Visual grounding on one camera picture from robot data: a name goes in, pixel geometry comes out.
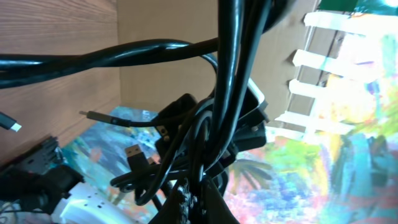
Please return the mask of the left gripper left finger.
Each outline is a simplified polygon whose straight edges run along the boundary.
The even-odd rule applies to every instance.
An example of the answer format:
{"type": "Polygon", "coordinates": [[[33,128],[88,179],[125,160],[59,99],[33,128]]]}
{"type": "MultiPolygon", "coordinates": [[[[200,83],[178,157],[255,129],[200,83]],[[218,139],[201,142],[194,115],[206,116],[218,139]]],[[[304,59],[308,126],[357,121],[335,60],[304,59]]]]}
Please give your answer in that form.
{"type": "Polygon", "coordinates": [[[188,184],[176,184],[171,196],[149,224],[188,224],[192,194],[188,184]]]}

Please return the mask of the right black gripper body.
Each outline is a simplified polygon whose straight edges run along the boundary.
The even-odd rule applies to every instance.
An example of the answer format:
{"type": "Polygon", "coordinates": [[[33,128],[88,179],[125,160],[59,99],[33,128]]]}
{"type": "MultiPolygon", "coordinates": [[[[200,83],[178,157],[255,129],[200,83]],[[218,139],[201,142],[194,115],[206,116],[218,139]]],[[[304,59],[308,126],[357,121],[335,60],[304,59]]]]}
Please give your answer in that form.
{"type": "MultiPolygon", "coordinates": [[[[190,162],[188,151],[190,137],[199,132],[197,120],[202,112],[210,111],[213,99],[206,98],[196,102],[190,94],[184,94],[169,104],[154,118],[154,127],[161,135],[155,142],[161,159],[170,155],[170,174],[186,174],[190,162]]],[[[262,147],[266,144],[265,122],[257,126],[238,126],[227,150],[219,161],[211,167],[205,167],[207,174],[220,174],[236,159],[239,152],[262,147]]]]}

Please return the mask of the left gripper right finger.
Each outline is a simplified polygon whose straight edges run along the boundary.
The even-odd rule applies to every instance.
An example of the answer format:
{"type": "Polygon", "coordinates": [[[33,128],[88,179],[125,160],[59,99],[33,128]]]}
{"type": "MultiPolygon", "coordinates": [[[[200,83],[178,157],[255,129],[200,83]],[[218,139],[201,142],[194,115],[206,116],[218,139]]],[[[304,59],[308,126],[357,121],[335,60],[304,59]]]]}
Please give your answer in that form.
{"type": "Polygon", "coordinates": [[[208,176],[201,181],[201,209],[205,224],[239,224],[208,176]]]}

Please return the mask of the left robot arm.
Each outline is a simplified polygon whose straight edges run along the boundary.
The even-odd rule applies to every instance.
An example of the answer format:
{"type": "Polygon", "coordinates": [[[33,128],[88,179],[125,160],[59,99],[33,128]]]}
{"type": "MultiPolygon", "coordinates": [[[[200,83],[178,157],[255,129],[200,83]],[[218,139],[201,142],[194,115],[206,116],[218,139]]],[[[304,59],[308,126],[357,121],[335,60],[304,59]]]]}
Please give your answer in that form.
{"type": "MultiPolygon", "coordinates": [[[[237,223],[212,179],[204,177],[200,195],[179,180],[151,224],[237,223]]],[[[17,202],[23,212],[43,212],[56,223],[135,223],[107,202],[76,170],[58,166],[44,174],[19,169],[1,172],[1,200],[17,202]]]]}

